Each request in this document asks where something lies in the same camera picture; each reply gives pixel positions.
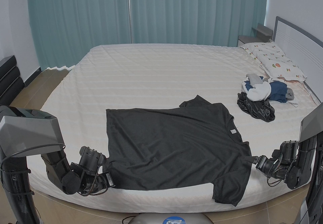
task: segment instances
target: gray sock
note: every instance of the gray sock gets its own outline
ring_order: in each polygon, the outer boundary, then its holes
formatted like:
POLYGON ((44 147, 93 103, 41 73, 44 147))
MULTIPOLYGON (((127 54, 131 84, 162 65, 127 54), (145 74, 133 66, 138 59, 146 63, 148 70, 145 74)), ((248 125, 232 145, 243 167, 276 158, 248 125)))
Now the gray sock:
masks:
POLYGON ((262 84, 263 83, 263 81, 261 80, 261 78, 257 74, 248 73, 246 75, 246 77, 249 78, 250 85, 252 85, 252 86, 254 86, 255 84, 262 84))
POLYGON ((294 99, 294 92, 293 92, 293 90, 291 88, 287 88, 286 99, 287 100, 293 100, 294 99))

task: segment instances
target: floral pillow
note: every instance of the floral pillow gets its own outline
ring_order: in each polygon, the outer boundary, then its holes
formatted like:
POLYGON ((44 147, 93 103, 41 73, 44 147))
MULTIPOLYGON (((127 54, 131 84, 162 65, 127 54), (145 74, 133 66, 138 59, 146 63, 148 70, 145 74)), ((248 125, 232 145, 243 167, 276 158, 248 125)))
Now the floral pillow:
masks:
POLYGON ((284 77, 287 81, 305 81, 305 74, 274 42, 247 43, 240 47, 257 60, 270 77, 284 77))

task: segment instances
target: robotic arm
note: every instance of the robotic arm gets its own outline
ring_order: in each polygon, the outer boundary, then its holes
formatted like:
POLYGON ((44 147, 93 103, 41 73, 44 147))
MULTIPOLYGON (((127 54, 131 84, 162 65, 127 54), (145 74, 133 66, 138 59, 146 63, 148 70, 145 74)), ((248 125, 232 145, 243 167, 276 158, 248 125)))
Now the robotic arm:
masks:
POLYGON ((299 141, 284 141, 271 158, 265 155, 248 157, 256 169, 267 177, 269 186, 284 181, 290 189, 296 189, 311 177, 311 164, 315 155, 314 169, 306 200, 303 201, 295 224, 323 223, 323 103, 301 122, 299 141), (270 178, 278 179, 269 183, 270 178))
POLYGON ((65 194, 99 195, 113 187, 109 172, 99 174, 107 158, 83 146, 78 164, 69 165, 59 123, 40 110, 0 106, 1 183, 16 224, 40 224, 30 190, 26 156, 40 154, 49 180, 65 194))

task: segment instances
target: barcode sticker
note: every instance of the barcode sticker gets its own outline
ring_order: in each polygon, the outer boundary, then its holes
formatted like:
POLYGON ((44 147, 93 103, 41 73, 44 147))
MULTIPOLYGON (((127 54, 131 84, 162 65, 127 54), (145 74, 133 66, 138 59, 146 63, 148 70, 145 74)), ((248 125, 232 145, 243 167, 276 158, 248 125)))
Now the barcode sticker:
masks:
POLYGON ((107 181, 109 182, 109 185, 110 185, 110 186, 114 186, 114 183, 112 182, 112 179, 111 179, 110 173, 107 173, 107 174, 106 174, 106 176, 107 176, 107 181))

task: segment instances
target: nightstand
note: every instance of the nightstand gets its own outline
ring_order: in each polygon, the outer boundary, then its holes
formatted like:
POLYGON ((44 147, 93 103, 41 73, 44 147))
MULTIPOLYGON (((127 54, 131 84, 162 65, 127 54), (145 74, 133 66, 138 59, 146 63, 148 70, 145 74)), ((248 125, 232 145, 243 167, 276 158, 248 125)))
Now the nightstand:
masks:
POLYGON ((259 43, 259 42, 270 42, 272 38, 273 31, 265 27, 262 24, 258 24, 257 28, 252 28, 252 30, 256 33, 256 37, 254 36, 238 36, 238 44, 237 46, 246 44, 246 43, 259 43))

